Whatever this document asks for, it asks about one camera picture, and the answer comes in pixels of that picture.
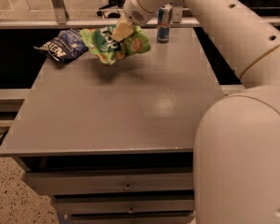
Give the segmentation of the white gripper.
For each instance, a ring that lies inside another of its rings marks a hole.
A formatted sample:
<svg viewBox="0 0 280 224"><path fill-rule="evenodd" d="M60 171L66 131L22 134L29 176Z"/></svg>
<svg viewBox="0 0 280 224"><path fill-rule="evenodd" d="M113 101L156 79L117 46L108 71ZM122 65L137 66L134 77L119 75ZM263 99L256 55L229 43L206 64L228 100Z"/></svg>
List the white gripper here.
<svg viewBox="0 0 280 224"><path fill-rule="evenodd" d="M147 24L156 14L157 10L174 0L125 0L123 12L125 18L134 25ZM120 42L134 32L134 26L126 21L120 21L113 34L112 39Z"/></svg>

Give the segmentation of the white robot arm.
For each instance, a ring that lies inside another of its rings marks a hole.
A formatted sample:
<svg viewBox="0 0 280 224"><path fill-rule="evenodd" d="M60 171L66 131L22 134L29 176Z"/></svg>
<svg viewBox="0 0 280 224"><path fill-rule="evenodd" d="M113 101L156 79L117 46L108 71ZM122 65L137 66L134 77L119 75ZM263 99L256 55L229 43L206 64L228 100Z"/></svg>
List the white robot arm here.
<svg viewBox="0 0 280 224"><path fill-rule="evenodd" d="M126 0L115 39L175 0ZM243 89L203 115L193 148L197 224L280 224L280 32L238 0L183 0Z"/></svg>

